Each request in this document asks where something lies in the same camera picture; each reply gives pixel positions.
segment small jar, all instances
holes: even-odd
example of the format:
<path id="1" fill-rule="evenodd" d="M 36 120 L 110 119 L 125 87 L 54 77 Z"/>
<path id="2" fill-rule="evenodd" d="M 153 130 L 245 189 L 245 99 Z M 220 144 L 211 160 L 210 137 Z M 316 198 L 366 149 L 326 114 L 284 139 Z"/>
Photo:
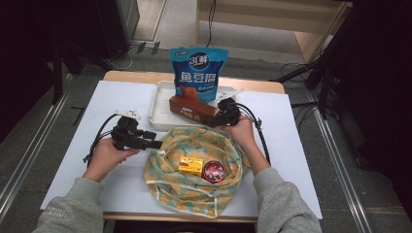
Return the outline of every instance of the small jar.
<path id="1" fill-rule="evenodd" d="M 219 183 L 224 179 L 225 169 L 219 161 L 209 161 L 203 167 L 202 178 L 210 183 Z"/>

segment black cable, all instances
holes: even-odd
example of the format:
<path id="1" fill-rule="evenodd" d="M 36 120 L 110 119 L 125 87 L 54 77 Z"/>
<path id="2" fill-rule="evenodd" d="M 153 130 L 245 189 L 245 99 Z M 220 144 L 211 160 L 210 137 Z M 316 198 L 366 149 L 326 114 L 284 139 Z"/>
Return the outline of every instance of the black cable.
<path id="1" fill-rule="evenodd" d="M 106 132 L 103 137 L 100 135 L 104 129 L 104 127 L 106 126 L 106 124 L 113 118 L 117 116 L 116 114 L 109 116 L 109 118 L 106 119 L 106 121 L 104 121 L 104 123 L 102 124 L 102 126 L 100 127 L 99 131 L 96 134 L 96 137 L 94 138 L 93 143 L 90 146 L 90 152 L 89 154 L 86 156 L 86 158 L 84 159 L 84 161 L 87 161 L 87 167 L 90 164 L 91 158 L 93 157 L 93 153 L 94 153 L 94 149 L 96 148 L 97 144 L 99 143 L 99 141 L 106 136 L 108 132 Z"/>
<path id="2" fill-rule="evenodd" d="M 319 104 L 319 102 L 315 101 L 315 102 L 291 104 L 291 107 L 296 108 L 296 107 L 302 107 L 302 106 L 307 106 L 307 105 L 318 105 L 318 104 Z"/>
<path id="3" fill-rule="evenodd" d="M 282 76 L 285 76 L 285 74 L 283 73 L 284 68 L 285 68 L 286 66 L 289 66 L 289 65 L 297 65 L 297 68 L 296 68 L 296 69 L 299 69 L 300 66 L 306 67 L 306 66 L 305 66 L 306 64 L 301 64 L 301 63 L 287 63 L 287 64 L 284 64 L 284 65 L 281 67 L 281 70 L 280 70 Z M 294 79 L 290 79 L 290 81 L 291 81 L 291 82 L 294 82 L 294 83 L 304 83 L 304 82 L 306 81 L 306 79 L 305 79 L 301 74 L 300 74 L 299 76 L 300 76 L 301 79 L 303 79 L 303 81 L 295 81 Z"/>
<path id="4" fill-rule="evenodd" d="M 312 60 L 318 59 L 319 57 L 321 57 L 325 50 L 326 50 L 326 48 L 324 48 L 324 49 L 322 50 L 322 47 L 320 47 L 318 54 L 317 54 L 316 56 L 314 56 Z"/>
<path id="5" fill-rule="evenodd" d="M 311 109 L 312 109 L 312 108 L 309 108 L 309 109 L 305 112 L 305 114 L 303 115 L 302 119 L 300 120 L 300 123 L 297 125 L 297 132 L 298 132 L 298 133 L 300 133 L 300 128 L 301 128 L 301 126 L 302 126 L 303 121 L 304 121 L 305 119 L 309 118 L 312 114 L 314 114 L 315 111 L 318 110 L 318 107 L 314 108 L 313 111 L 312 111 L 312 113 L 307 116 L 307 114 L 309 113 L 309 111 L 310 111 Z"/>
<path id="6" fill-rule="evenodd" d="M 245 105 L 239 104 L 239 103 L 236 103 L 236 105 L 239 108 L 242 108 L 244 111 L 248 112 L 249 115 L 252 117 L 252 121 L 255 123 L 255 128 L 257 129 L 257 133 L 260 136 L 261 144 L 263 145 L 263 150 L 264 150 L 264 154 L 266 156 L 266 161 L 270 164 L 269 150 L 267 149 L 266 142 L 265 142 L 264 137 L 263 137 L 263 133 L 261 132 L 261 120 L 260 119 L 257 120 L 254 113 L 252 113 L 252 111 L 248 107 L 246 107 Z"/>
<path id="7" fill-rule="evenodd" d="M 100 135 L 98 141 L 102 140 L 104 137 L 106 137 L 107 135 L 109 135 L 109 134 L 111 134 L 111 133 L 112 133 L 112 130 L 107 131 L 107 132 L 105 132 L 105 133 L 102 133 L 102 134 Z"/>
<path id="8" fill-rule="evenodd" d="M 212 23 L 213 23 L 213 18 L 215 17 L 215 11 L 216 11 L 216 0 L 213 1 L 212 6 L 210 7 L 210 12 L 209 12 L 209 42 L 206 45 L 206 48 L 210 46 L 210 43 L 212 42 Z"/>
<path id="9" fill-rule="evenodd" d="M 242 114 L 246 115 L 248 118 L 252 118 L 252 116 L 243 108 L 239 107 L 240 110 L 243 110 Z"/>
<path id="10" fill-rule="evenodd" d="M 306 105 L 306 106 L 303 106 L 302 108 L 300 108 L 299 111 L 297 112 L 296 116 L 294 117 L 294 120 L 296 120 L 297 117 L 299 117 L 300 112 L 302 112 L 302 110 L 307 108 L 307 107 L 313 107 L 313 105 Z"/>

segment snack bag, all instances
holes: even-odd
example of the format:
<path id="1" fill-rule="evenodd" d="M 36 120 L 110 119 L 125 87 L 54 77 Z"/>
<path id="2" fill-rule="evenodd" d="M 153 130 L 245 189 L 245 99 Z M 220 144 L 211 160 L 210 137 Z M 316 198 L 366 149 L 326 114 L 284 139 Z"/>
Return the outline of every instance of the snack bag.
<path id="1" fill-rule="evenodd" d="M 228 51 L 211 48 L 170 50 L 176 94 L 205 104 L 216 99 L 219 73 Z"/>

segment gray sleeve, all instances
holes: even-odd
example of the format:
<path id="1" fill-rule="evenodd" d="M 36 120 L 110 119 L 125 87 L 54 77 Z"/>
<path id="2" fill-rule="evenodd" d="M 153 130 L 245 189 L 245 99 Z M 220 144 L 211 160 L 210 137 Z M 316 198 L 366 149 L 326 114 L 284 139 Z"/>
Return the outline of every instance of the gray sleeve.
<path id="1" fill-rule="evenodd" d="M 260 171 L 257 191 L 257 232 L 322 232 L 319 221 L 293 183 L 285 182 L 274 168 Z"/>
<path id="2" fill-rule="evenodd" d="M 53 198 L 33 232 L 102 232 L 103 211 L 97 200 L 103 186 L 77 178 L 64 197 Z"/>

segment yellow box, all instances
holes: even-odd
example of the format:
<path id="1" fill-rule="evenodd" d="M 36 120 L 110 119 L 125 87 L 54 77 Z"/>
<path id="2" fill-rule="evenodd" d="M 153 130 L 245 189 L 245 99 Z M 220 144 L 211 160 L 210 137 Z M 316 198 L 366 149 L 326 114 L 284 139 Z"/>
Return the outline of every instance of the yellow box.
<path id="1" fill-rule="evenodd" d="M 179 172 L 202 177 L 203 159 L 181 156 Z"/>

